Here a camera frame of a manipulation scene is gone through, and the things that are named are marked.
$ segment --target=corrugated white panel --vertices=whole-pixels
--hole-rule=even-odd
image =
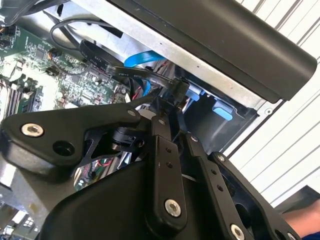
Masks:
[[[320,0],[247,1],[245,7],[320,59]],[[320,67],[231,157],[274,207],[320,176],[319,109]]]

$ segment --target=black bracket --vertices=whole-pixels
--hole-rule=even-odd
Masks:
[[[167,117],[151,119],[148,143],[146,221],[157,236],[171,238],[187,225],[187,208],[179,151],[171,142]]]
[[[135,127],[139,122],[140,114],[128,104],[32,112],[24,113],[23,117],[15,114],[1,123],[1,155],[18,168],[51,182],[63,182],[81,162],[84,143],[89,140],[85,137],[91,136],[90,131],[100,129],[107,133],[117,127]],[[24,134],[26,124],[38,126],[42,134],[37,137],[28,136],[28,132]],[[93,139],[91,145],[96,145],[101,137]]]
[[[218,165],[217,172],[222,173],[223,179],[227,183],[233,205],[236,206],[242,222],[246,229],[252,233],[254,239],[291,240],[288,233],[293,235],[295,239],[300,239],[226,156],[214,152],[209,156],[209,159]]]

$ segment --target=green circuit board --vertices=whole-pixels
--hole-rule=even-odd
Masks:
[[[0,32],[1,77],[15,81],[25,75],[25,79],[37,82],[36,89],[40,90],[33,111],[125,102],[128,87],[94,67],[81,75],[60,72],[48,58],[53,48],[19,26]],[[87,68],[82,59],[64,52],[54,61],[70,73],[81,73]]]

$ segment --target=electronic component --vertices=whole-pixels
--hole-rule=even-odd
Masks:
[[[1,91],[1,94],[6,94],[6,100],[1,102],[1,119],[32,111],[38,82],[32,78],[25,79],[26,75],[22,74],[17,80],[6,81],[7,88]]]
[[[35,51],[35,56],[36,56],[38,59],[44,59],[44,57],[45,57],[45,52],[42,51],[41,49],[37,48],[36,51]]]
[[[7,34],[1,39],[1,41],[7,41],[10,44],[10,47],[5,49],[0,47],[0,57],[3,59],[1,74],[10,79],[12,72],[15,72],[15,78],[17,73],[26,73],[28,76],[32,74],[34,79],[40,80],[38,87],[43,86],[43,89],[39,93],[36,91],[37,102],[33,110],[39,111],[42,106],[45,110],[51,110],[63,109],[66,106],[81,107],[125,102],[126,95],[122,93],[123,91],[114,92],[113,89],[119,86],[120,90],[124,89],[129,92],[127,86],[120,84],[111,76],[94,67],[88,68],[86,73],[82,75],[65,74],[53,65],[47,57],[47,53],[50,53],[54,62],[61,69],[69,73],[81,73],[88,65],[56,49],[21,27],[14,26],[10,29],[14,30],[16,35],[13,37]],[[55,94],[46,95],[46,92],[51,91],[63,94],[59,97]]]
[[[10,42],[8,40],[0,40],[0,48],[7,48],[10,46]]]
[[[72,76],[71,80],[72,80],[72,82],[74,82],[75,84],[78,84],[79,81],[80,81],[80,78],[81,78],[81,76],[75,75],[75,76]]]
[[[24,59],[18,60],[18,61],[16,62],[16,66],[17,66],[18,68],[21,68],[21,69],[22,69],[22,68],[24,67],[25,63],[26,63],[26,60],[24,60]]]
[[[53,58],[57,58],[62,56],[62,51],[56,49],[56,48],[51,48],[48,53],[52,55]]]
[[[5,26],[0,29],[0,38],[5,37],[5,36],[14,36],[16,34],[16,26]]]
[[[55,66],[48,67],[44,72],[51,77],[56,77],[59,75],[59,71]]]

